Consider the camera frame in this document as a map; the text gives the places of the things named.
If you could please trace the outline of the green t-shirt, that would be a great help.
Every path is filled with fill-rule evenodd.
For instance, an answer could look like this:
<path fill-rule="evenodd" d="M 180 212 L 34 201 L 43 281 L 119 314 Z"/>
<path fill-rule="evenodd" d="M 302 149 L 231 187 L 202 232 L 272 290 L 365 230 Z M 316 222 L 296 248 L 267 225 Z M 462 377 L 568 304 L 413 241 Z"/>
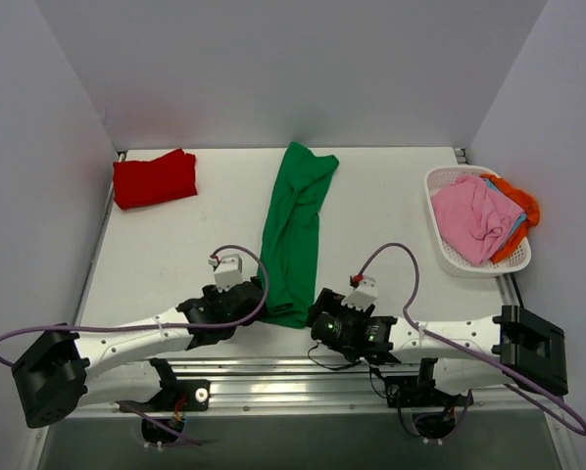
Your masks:
<path fill-rule="evenodd" d="M 306 326 L 315 301 L 319 212 L 339 167 L 333 155 L 317 156 L 292 142 L 273 183 L 263 228 L 258 276 L 269 284 L 263 321 L 286 328 Z"/>

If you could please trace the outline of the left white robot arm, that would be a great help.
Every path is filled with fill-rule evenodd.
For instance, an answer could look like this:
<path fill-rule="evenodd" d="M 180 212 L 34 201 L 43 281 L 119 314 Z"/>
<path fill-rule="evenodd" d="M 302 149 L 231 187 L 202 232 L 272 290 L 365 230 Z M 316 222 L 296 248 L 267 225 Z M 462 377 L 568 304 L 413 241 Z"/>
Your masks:
<path fill-rule="evenodd" d="M 57 423 L 79 407 L 115 402 L 121 411 L 205 411 L 209 384 L 183 383 L 165 353 L 213 346 L 267 309 L 261 281 L 252 277 L 228 290 L 208 285 L 162 313 L 108 332 L 60 325 L 43 332 L 11 368 L 26 425 Z"/>

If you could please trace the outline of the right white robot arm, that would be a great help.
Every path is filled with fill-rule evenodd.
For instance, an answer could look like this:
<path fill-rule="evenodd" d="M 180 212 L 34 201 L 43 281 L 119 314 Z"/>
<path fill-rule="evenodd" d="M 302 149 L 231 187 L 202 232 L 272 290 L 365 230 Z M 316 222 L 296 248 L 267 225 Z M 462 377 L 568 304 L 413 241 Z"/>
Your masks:
<path fill-rule="evenodd" d="M 568 392 L 565 335 L 554 323 L 518 305 L 479 319 L 422 321 L 376 316 L 323 289 L 309 309 L 313 340 L 349 362 L 417 364 L 417 397 L 434 404 L 469 389 L 515 383 L 526 392 Z"/>

